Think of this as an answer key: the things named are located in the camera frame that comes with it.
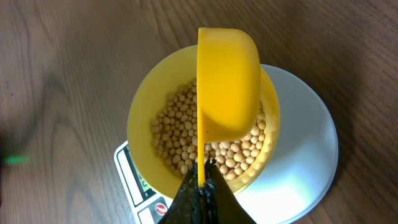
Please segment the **yellow measuring scoop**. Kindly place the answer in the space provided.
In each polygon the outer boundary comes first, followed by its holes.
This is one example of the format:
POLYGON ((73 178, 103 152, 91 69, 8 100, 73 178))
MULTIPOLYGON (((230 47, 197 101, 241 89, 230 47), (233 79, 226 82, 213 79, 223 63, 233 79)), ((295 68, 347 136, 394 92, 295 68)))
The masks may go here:
POLYGON ((252 38, 237 29, 198 30, 198 185, 206 181, 204 145, 245 137, 259 110, 261 66, 252 38))

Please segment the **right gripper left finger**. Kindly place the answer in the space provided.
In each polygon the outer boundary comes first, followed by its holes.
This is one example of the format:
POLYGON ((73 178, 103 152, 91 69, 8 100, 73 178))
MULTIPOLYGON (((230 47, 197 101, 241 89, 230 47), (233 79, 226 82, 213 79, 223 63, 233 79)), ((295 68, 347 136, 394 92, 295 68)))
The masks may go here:
POLYGON ((188 168, 171 206, 159 224, 204 224, 206 218, 203 209, 195 164, 188 168))

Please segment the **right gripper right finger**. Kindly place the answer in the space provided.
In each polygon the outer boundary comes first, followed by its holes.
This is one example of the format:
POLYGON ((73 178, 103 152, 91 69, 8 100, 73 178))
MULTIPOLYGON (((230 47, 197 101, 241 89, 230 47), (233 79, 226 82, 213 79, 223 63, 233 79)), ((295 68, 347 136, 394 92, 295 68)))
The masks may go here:
POLYGON ((255 224, 255 221, 240 206, 217 167, 215 159, 206 161, 205 177, 206 182, 203 186, 204 223, 255 224))

